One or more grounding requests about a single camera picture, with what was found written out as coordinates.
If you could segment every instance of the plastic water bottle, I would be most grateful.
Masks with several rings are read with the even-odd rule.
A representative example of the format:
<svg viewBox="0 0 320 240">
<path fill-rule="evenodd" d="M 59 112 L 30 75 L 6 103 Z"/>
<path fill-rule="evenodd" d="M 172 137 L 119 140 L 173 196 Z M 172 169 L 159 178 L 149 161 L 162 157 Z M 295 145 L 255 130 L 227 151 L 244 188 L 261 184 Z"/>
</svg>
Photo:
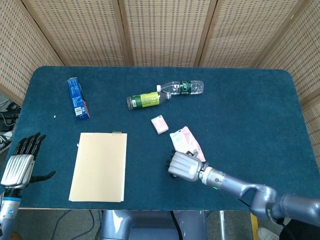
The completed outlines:
<svg viewBox="0 0 320 240">
<path fill-rule="evenodd" d="M 154 91 L 140 95 L 128 96 L 126 98 L 126 103 L 128 105 L 128 109 L 132 110 L 159 105 L 168 99 L 171 99 L 170 93 Z"/>
<path fill-rule="evenodd" d="M 164 85 L 157 85 L 156 91 L 171 95 L 202 94 L 204 86 L 203 81 L 171 81 Z"/>
</svg>

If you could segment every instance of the paper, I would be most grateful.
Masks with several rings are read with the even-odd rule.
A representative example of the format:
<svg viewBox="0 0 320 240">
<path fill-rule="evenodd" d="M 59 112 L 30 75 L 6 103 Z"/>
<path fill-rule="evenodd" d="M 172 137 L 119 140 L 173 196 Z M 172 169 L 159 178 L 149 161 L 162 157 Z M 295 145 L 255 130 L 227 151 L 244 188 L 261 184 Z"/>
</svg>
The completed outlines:
<svg viewBox="0 0 320 240">
<path fill-rule="evenodd" d="M 122 202 L 126 151 L 126 133 L 82 132 L 69 201 Z"/>
<path fill-rule="evenodd" d="M 170 138 L 176 151 L 184 154 L 186 154 L 187 152 L 191 152 L 194 157 L 196 157 L 200 161 L 206 161 L 199 143 L 187 126 L 176 131 L 175 133 L 170 133 Z"/>
</svg>

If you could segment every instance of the shoe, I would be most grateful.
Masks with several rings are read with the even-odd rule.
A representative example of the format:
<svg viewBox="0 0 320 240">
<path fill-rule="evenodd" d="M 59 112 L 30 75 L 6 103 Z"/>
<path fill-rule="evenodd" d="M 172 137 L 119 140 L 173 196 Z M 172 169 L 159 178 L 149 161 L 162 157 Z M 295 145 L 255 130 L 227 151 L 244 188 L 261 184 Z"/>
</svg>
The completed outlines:
<svg viewBox="0 0 320 240">
<path fill-rule="evenodd" d="M 258 234 L 260 240 L 279 240 L 279 236 L 277 234 L 264 227 L 259 227 L 256 233 Z"/>
<path fill-rule="evenodd" d="M 12 136 L 12 131 L 8 131 L 5 134 L 0 135 L 0 155 L 10 147 Z"/>
</svg>

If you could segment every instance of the robotic hand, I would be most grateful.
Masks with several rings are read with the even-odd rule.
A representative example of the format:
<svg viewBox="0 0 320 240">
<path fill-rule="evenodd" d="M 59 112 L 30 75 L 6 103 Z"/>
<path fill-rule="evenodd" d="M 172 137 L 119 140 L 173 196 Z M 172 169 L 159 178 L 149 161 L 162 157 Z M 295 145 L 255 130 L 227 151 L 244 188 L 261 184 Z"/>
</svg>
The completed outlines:
<svg viewBox="0 0 320 240">
<path fill-rule="evenodd" d="M 46 176 L 32 176 L 40 145 L 46 137 L 46 135 L 39 136 L 40 132 L 21 139 L 5 166 L 1 180 L 5 191 L 0 197 L 0 240 L 9 239 L 22 199 L 21 190 L 29 183 L 48 180 L 56 173 L 52 171 Z"/>
<path fill-rule="evenodd" d="M 231 194 L 239 200 L 249 190 L 254 195 L 249 206 L 250 212 L 258 218 L 281 223 L 285 217 L 320 227 L 320 199 L 285 194 L 277 199 L 277 191 L 272 187 L 256 184 L 229 176 L 204 164 L 190 154 L 176 151 L 168 166 L 168 172 L 194 182 L 201 180 L 203 184 L 216 190 Z"/>
</svg>

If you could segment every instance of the woven partition wall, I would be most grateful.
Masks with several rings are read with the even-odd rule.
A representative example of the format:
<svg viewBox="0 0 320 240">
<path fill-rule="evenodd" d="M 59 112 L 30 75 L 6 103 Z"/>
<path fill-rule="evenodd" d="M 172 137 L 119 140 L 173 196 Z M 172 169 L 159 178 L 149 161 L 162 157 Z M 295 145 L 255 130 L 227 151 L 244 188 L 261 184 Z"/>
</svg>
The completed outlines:
<svg viewBox="0 0 320 240">
<path fill-rule="evenodd" d="M 0 90 L 22 105 L 35 69 L 62 65 L 23 5 L 0 1 Z"/>
<path fill-rule="evenodd" d="M 195 63 L 210 0 L 125 0 L 136 66 Z"/>
<path fill-rule="evenodd" d="M 303 114 L 320 170 L 320 102 L 310 107 Z"/>
<path fill-rule="evenodd" d="M 313 0 L 258 66 L 291 73 L 299 100 L 320 89 L 320 1 Z"/>
<path fill-rule="evenodd" d="M 64 64 L 125 65 L 111 0 L 22 1 Z"/>
<path fill-rule="evenodd" d="M 297 0 L 220 0 L 200 66 L 251 67 Z"/>
</svg>

